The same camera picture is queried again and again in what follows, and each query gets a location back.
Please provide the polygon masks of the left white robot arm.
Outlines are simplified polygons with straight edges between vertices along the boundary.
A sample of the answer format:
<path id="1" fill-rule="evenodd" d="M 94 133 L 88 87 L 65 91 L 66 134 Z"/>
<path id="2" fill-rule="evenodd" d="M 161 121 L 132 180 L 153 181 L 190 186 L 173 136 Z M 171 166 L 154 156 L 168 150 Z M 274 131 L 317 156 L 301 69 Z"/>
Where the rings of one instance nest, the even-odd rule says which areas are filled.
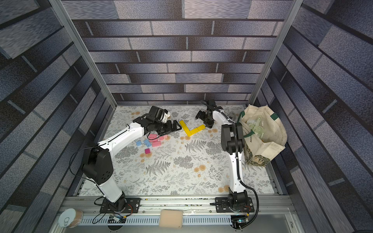
<path id="1" fill-rule="evenodd" d="M 119 213 L 126 208 L 126 197 L 114 179 L 115 155 L 147 133 L 157 132 L 159 136 L 165 136 L 181 129 L 176 120 L 159 120 L 148 114 L 137 117 L 119 133 L 84 152 L 83 174 L 98 187 L 109 208 Z"/>

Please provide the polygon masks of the pink block five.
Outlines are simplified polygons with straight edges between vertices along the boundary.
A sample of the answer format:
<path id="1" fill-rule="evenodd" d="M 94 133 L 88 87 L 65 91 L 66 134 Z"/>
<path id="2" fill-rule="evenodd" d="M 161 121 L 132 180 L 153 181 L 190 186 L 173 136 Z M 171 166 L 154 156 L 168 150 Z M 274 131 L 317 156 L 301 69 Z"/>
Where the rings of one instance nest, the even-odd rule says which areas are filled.
<path id="1" fill-rule="evenodd" d="M 153 147 L 159 147 L 161 145 L 162 145 L 161 141 L 152 142 Z"/>

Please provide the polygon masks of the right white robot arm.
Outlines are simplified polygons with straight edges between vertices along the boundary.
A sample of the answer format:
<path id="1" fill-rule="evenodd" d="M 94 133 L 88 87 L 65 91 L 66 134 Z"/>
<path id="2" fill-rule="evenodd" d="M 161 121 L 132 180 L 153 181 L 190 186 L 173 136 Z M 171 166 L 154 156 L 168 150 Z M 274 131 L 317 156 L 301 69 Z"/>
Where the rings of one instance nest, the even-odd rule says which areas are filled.
<path id="1" fill-rule="evenodd" d="M 253 213 L 254 205 L 247 191 L 252 191 L 255 197 L 257 197 L 257 193 L 242 180 L 242 154 L 244 149 L 242 125 L 233 121 L 222 109 L 217 108 L 199 111 L 196 119 L 202 120 L 204 125 L 209 128 L 212 128 L 214 123 L 221 125 L 221 147 L 228 154 L 229 194 L 227 201 L 221 201 L 215 205 L 229 207 L 233 212 L 246 211 Z"/>

